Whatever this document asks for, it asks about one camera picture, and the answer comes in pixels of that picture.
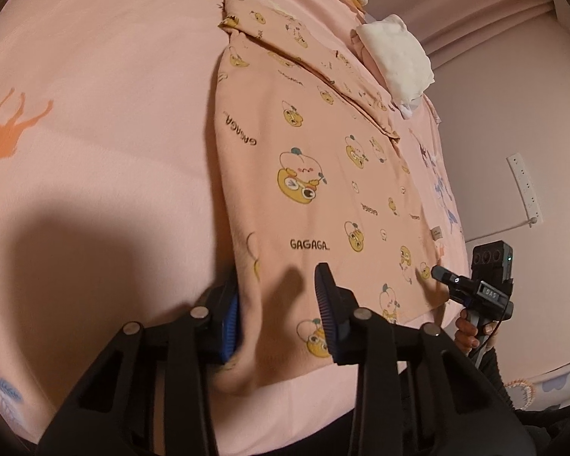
blanket tag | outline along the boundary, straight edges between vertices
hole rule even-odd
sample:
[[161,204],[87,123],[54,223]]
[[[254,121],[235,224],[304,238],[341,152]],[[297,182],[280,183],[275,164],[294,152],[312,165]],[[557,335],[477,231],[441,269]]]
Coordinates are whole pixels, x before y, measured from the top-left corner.
[[439,238],[443,238],[441,226],[435,226],[435,228],[431,230],[431,235],[433,235],[433,240],[435,241],[437,241]]

white cord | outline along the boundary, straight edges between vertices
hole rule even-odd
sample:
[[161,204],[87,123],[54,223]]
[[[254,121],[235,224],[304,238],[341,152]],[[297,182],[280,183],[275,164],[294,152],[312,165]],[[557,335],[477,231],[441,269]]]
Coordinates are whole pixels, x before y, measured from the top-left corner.
[[536,217],[531,217],[527,221],[524,221],[523,223],[516,224],[515,226],[511,226],[510,228],[505,228],[503,230],[494,231],[493,233],[482,234],[481,236],[476,236],[475,238],[471,238],[470,240],[465,240],[464,242],[469,243],[469,242],[474,242],[475,240],[481,240],[482,238],[487,238],[488,236],[494,236],[495,234],[504,233],[505,231],[514,230],[516,228],[521,228],[522,226],[525,226],[526,224],[529,225],[531,228],[532,225],[536,224],[536,223],[538,223],[538,219]]

power strip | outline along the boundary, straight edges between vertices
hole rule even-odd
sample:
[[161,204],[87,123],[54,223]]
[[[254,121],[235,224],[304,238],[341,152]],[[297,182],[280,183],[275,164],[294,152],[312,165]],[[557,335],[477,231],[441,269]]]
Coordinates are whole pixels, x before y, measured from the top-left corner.
[[536,192],[534,191],[534,186],[530,180],[530,175],[527,172],[526,163],[524,163],[521,154],[517,153],[507,158],[515,181],[517,182],[517,187],[519,188],[519,193],[521,194],[521,200],[526,208],[526,214],[528,220],[536,218],[536,222],[530,223],[539,224],[543,222],[543,214],[540,212],[540,207],[538,206],[538,199],[536,197]]

pink bed sheet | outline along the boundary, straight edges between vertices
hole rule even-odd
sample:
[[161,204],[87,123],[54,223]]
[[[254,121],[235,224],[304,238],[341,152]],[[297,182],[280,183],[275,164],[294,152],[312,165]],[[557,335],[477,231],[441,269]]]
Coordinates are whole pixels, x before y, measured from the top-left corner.
[[[362,68],[351,42],[362,16],[348,0],[262,1]],[[39,439],[123,323],[175,318],[232,265],[211,133],[228,44],[221,4],[10,0],[0,15],[9,129],[0,134],[0,409],[22,437]],[[442,262],[464,273],[429,103],[396,129],[427,220],[441,228]],[[443,322],[458,310],[448,304]],[[355,383],[355,368],[330,365],[244,396],[212,392],[220,453],[257,454],[316,432],[353,408]]]

silver bolt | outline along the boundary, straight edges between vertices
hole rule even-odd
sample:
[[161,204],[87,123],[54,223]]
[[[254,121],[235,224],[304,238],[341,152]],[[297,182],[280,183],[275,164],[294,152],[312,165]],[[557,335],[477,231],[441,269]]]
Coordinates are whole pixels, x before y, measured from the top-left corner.
[[358,309],[355,309],[353,315],[359,320],[369,320],[371,319],[371,310],[366,309],[365,307],[359,307]]
[[441,334],[441,328],[432,322],[427,322],[423,325],[424,334],[429,336],[439,336]]
[[133,336],[134,334],[139,333],[140,330],[141,326],[139,325],[139,322],[127,322],[123,326],[123,333],[127,336]]
[[192,318],[205,318],[209,315],[209,309],[207,307],[194,307],[190,310],[190,316]]

